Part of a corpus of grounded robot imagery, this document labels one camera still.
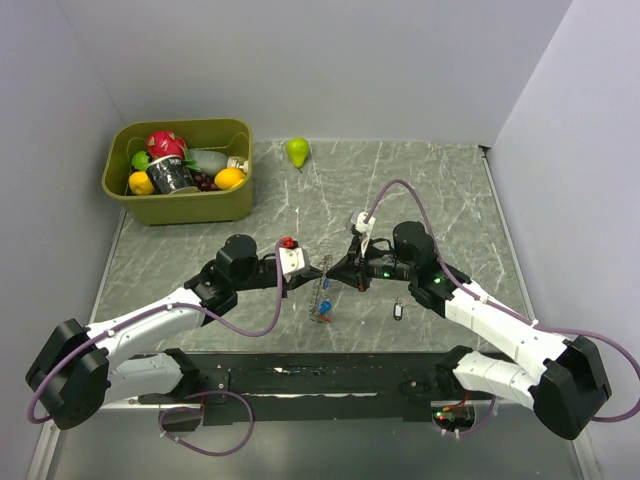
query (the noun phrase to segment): metal edge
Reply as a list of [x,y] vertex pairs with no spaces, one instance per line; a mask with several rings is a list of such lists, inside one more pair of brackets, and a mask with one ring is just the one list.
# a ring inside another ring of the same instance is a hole
[[[113,234],[113,239],[111,241],[111,249],[109,250],[109,255],[107,256],[107,262],[104,267],[104,272],[102,273],[100,285],[98,286],[96,299],[93,302],[93,308],[91,309],[91,315],[89,316],[89,323],[92,323],[94,321],[96,312],[98,311],[98,304],[100,303],[100,297],[102,296],[102,291],[104,290],[104,286],[107,281],[109,268],[111,267],[111,262],[113,261],[113,256],[115,255],[116,247],[118,245],[118,240],[120,239],[120,232],[122,232],[122,226],[124,225],[125,216],[126,212],[121,208],[118,222],[116,223],[116,231]],[[27,480],[47,479],[59,438],[60,429],[56,427],[55,423],[53,423],[52,420],[46,422],[42,427],[42,432],[40,433],[40,438],[38,439],[36,450],[33,454],[33,458],[31,459],[31,465],[29,466],[29,471],[27,472],[26,477]]]
[[[487,178],[489,179],[491,193],[493,194],[493,198],[496,202],[496,208],[498,209],[498,214],[500,215],[502,228],[504,228],[504,233],[507,237],[509,251],[511,253],[513,265],[516,270],[516,277],[518,278],[520,290],[522,291],[522,296],[524,298],[525,309],[527,310],[529,318],[536,318],[533,311],[533,304],[531,303],[531,297],[529,296],[529,291],[527,290],[527,285],[524,281],[522,269],[520,268],[520,262],[518,262],[518,256],[511,239],[511,234],[509,233],[509,227],[507,227],[507,220],[504,216],[502,205],[500,205],[500,198],[498,197],[498,192],[496,190],[495,183],[493,182],[493,176],[491,175],[491,168],[489,167],[489,159],[487,157],[490,149],[487,147],[483,148],[481,146],[478,146],[478,148],[480,149],[480,151],[482,151],[482,163],[484,164],[484,169],[487,174]],[[580,436],[571,443],[575,450],[576,458],[578,459],[578,465],[580,466],[583,478],[585,480],[603,480],[604,477],[602,476],[602,471],[600,470],[598,461],[596,460],[595,450],[593,449],[593,444],[591,443],[589,428],[585,428]]]

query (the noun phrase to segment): yellow lemon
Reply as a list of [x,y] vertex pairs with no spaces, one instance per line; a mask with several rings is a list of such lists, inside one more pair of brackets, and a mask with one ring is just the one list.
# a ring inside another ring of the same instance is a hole
[[230,190],[240,185],[245,176],[239,168],[225,168],[216,175],[214,182],[220,190]]
[[155,192],[149,175],[144,172],[132,173],[129,177],[129,188],[136,195],[151,195]]

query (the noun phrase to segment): table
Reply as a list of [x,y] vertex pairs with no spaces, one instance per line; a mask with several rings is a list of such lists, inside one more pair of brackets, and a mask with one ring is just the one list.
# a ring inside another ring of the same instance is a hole
[[[299,172],[284,142],[254,147],[255,207],[242,221],[145,227],[127,218],[98,303],[103,321],[151,303],[181,286],[212,259],[232,234],[251,235],[259,255],[271,252],[284,235],[295,237],[317,264],[345,253],[351,235],[345,224],[355,208],[369,208],[391,179],[411,183],[427,207],[447,261],[469,274],[490,294],[524,312],[509,243],[485,171],[473,145],[418,142],[311,142],[311,159]],[[391,238],[393,227],[421,220],[411,196],[394,186],[376,212],[374,236]],[[420,307],[392,320],[398,297],[410,298],[404,282],[373,281],[366,293],[330,285],[334,304],[329,325],[308,319],[312,285],[290,292],[276,329],[246,338],[209,324],[150,345],[149,351],[448,351],[456,345],[491,346],[469,330]],[[225,317],[244,329],[271,321],[275,290],[241,292]]]

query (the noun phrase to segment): purple cable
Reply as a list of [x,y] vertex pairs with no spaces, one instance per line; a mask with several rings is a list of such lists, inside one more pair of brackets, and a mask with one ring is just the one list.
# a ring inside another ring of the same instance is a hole
[[[225,320],[224,318],[222,318],[221,316],[211,312],[210,310],[207,310],[204,307],[201,307],[200,305],[196,305],[196,304],[191,304],[191,303],[183,303],[183,302],[176,302],[176,303],[172,303],[171,308],[174,307],[178,307],[178,308],[191,308],[193,310],[197,310],[198,312],[202,312],[205,315],[209,315],[211,317],[213,317],[214,319],[216,319],[218,322],[220,322],[222,325],[224,325],[225,327],[233,330],[236,333],[239,333],[240,335],[244,335],[247,337],[262,337],[264,335],[266,335],[267,333],[269,333],[271,330],[274,329],[274,327],[276,326],[276,323],[278,323],[278,317],[280,316],[280,310],[282,308],[282,262],[280,261],[280,255],[278,254],[279,251],[278,249],[280,248],[280,243],[282,242],[282,240],[279,240],[276,243],[276,248],[275,248],[275,253],[276,253],[276,275],[277,275],[277,279],[276,279],[276,309],[273,313],[273,320],[271,320],[271,323],[269,325],[267,325],[266,328],[264,328],[263,330],[260,330],[258,332],[251,332],[249,330],[244,330],[240,327],[236,327],[234,324],[228,322],[227,320]],[[124,322],[122,322],[119,325],[115,325],[113,328],[109,329],[109,330],[105,330],[104,332],[99,333],[98,335],[96,335],[95,337],[87,340],[86,342],[84,342],[82,345],[80,345],[79,347],[76,347],[71,353],[69,353],[66,357],[64,357],[60,362],[58,362],[56,364],[55,367],[53,367],[51,369],[51,371],[44,377],[44,379],[42,380],[42,382],[40,382],[40,385],[38,385],[38,388],[36,388],[35,392],[33,393],[33,396],[31,397],[31,400],[29,401],[29,405],[27,406],[27,419],[29,420],[29,422],[31,423],[35,423],[35,424],[39,424],[39,423],[44,423],[47,420],[51,419],[50,415],[47,415],[45,417],[36,417],[35,415],[35,411],[36,411],[36,405],[38,404],[38,401],[40,400],[40,397],[42,396],[42,393],[46,390],[46,388],[49,386],[49,384],[51,383],[51,381],[53,380],[53,378],[60,373],[60,371],[67,366],[67,364],[73,360],[75,357],[77,357],[80,353],[82,353],[85,349],[89,348],[92,345],[95,345],[96,343],[104,340],[105,338],[107,338],[109,336],[109,332],[118,332],[144,318],[147,318],[149,315],[153,315],[155,313],[158,312],[162,312],[165,310],[169,309],[169,304],[166,305],[159,305],[157,307],[153,307],[150,308],[148,310],[145,310],[144,312],[140,312],[137,315],[134,315],[133,317],[125,320]]]
[[[404,180],[395,179],[395,180],[391,180],[389,183],[387,183],[382,188],[382,190],[380,191],[380,193],[376,197],[375,201],[373,202],[373,206],[371,207],[371,210],[369,210],[369,213],[367,214],[367,217],[364,220],[365,223],[367,223],[369,221],[369,219],[373,216],[373,213],[376,211],[376,208],[378,208],[378,204],[380,203],[380,201],[384,197],[385,193],[387,193],[387,190],[389,190],[389,188],[392,185],[396,184],[396,183],[404,186],[409,191],[409,193],[411,194],[411,196],[415,200],[416,204],[418,205],[418,209],[420,209],[420,213],[422,215],[422,220],[423,220],[425,226],[427,227],[427,231],[429,232],[429,235],[431,235],[431,238],[433,238],[434,247],[435,247],[435,250],[436,250],[436,256],[438,258],[438,263],[440,264],[440,267],[442,267],[442,270],[447,275],[449,280],[451,280],[451,282],[456,287],[461,289],[466,294],[470,295],[474,300],[480,300],[480,296],[478,294],[476,294],[475,292],[472,292],[471,290],[466,288],[462,283],[460,283],[458,281],[458,279],[451,273],[451,270],[449,270],[449,267],[447,267],[447,264],[444,261],[444,257],[442,256],[442,252],[440,252],[440,247],[438,247],[438,243],[436,242],[436,236],[435,236],[435,233],[433,231],[433,226],[431,225],[431,222],[429,221],[429,217],[427,215],[427,212],[425,211],[424,205],[420,201],[420,197],[418,197],[418,194],[416,193],[416,191],[407,182],[405,182]],[[495,309],[497,309],[497,310],[499,310],[499,311],[501,311],[503,313],[506,313],[507,315],[510,315],[511,317],[515,318],[516,320],[520,320],[521,322],[524,322],[524,323],[527,323],[527,324],[531,324],[529,319],[527,319],[525,316],[520,315],[518,312],[515,312],[515,311],[511,310],[510,308],[505,307],[503,305],[500,305],[499,303],[496,303],[496,302],[494,302],[492,300],[488,300],[487,301],[487,305],[490,305],[493,308],[495,308]],[[601,335],[599,333],[589,332],[587,330],[575,330],[575,329],[570,329],[570,328],[562,328],[562,329],[561,328],[548,328],[548,327],[543,327],[540,324],[537,325],[537,328],[538,328],[538,330],[541,330],[543,332],[548,332],[548,333],[559,333],[559,334],[562,334],[562,335],[582,335],[584,337],[590,337],[590,338],[594,338],[596,340],[600,340],[601,342],[604,342],[607,345],[610,345],[611,347],[616,349],[618,352],[620,352],[629,361],[629,363],[631,364],[631,366],[635,370],[636,375],[638,376],[638,380],[640,380],[640,364],[633,357],[633,355],[631,355],[631,353],[627,349],[625,349],[622,345],[620,345],[615,340],[612,340],[612,339],[610,339],[608,337],[605,337],[604,335]],[[622,413],[620,415],[616,415],[616,416],[613,416],[613,417],[593,417],[593,421],[594,422],[604,422],[604,423],[621,422],[623,420],[627,420],[627,419],[633,417],[638,412],[640,412],[640,399],[638,399],[638,402],[635,404],[634,407],[632,407],[630,410],[628,410],[625,413]],[[486,418],[487,418],[487,416],[485,416],[485,418],[483,418],[483,420],[481,422],[479,422],[479,424],[476,427],[479,427],[480,425],[482,425],[485,422]],[[467,430],[465,433],[470,433],[476,427],[473,427],[473,428]]]
[[208,392],[194,393],[193,395],[187,395],[185,399],[204,397],[206,395],[228,395],[230,397],[237,398],[246,407],[247,412],[249,413],[249,428],[247,429],[246,435],[238,445],[236,445],[230,450],[225,450],[224,452],[211,452],[209,450],[204,450],[200,447],[196,447],[195,445],[192,445],[189,442],[185,442],[181,438],[178,438],[175,435],[172,435],[171,433],[167,432],[162,426],[162,421],[164,420],[164,417],[166,417],[171,412],[194,412],[194,411],[199,412],[200,411],[197,408],[189,408],[189,407],[175,407],[169,410],[165,410],[160,414],[160,416],[158,417],[158,426],[160,427],[160,432],[162,432],[162,436],[167,437],[169,440],[173,440],[175,443],[178,443],[183,447],[188,448],[189,450],[193,450],[196,453],[201,453],[202,455],[207,455],[208,457],[225,457],[227,455],[236,453],[238,450],[240,450],[242,447],[244,447],[247,444],[247,442],[249,441],[249,438],[251,438],[251,434],[253,433],[254,419],[253,419],[253,411],[251,410],[251,405],[249,405],[249,402],[247,402],[241,395],[238,395],[237,393],[234,393],[234,392],[228,392],[226,390],[209,390]]

